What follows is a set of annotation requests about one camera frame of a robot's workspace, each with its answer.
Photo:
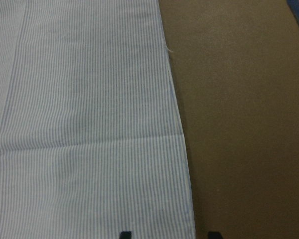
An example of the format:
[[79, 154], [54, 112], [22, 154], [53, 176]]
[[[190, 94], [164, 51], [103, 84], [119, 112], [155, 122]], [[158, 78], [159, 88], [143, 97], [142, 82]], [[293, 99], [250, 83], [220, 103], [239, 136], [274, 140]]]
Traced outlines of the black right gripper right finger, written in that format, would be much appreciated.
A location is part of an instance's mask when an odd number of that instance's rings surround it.
[[209, 231], [207, 236], [208, 236], [208, 239], [223, 239], [223, 236], [220, 232]]

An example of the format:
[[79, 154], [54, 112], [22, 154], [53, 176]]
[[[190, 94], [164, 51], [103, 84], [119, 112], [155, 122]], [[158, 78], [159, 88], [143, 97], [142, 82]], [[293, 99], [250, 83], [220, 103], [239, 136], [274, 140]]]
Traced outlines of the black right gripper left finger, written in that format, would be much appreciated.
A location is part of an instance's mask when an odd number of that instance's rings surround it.
[[122, 231], [120, 232], [119, 239], [131, 239], [132, 232], [131, 231]]

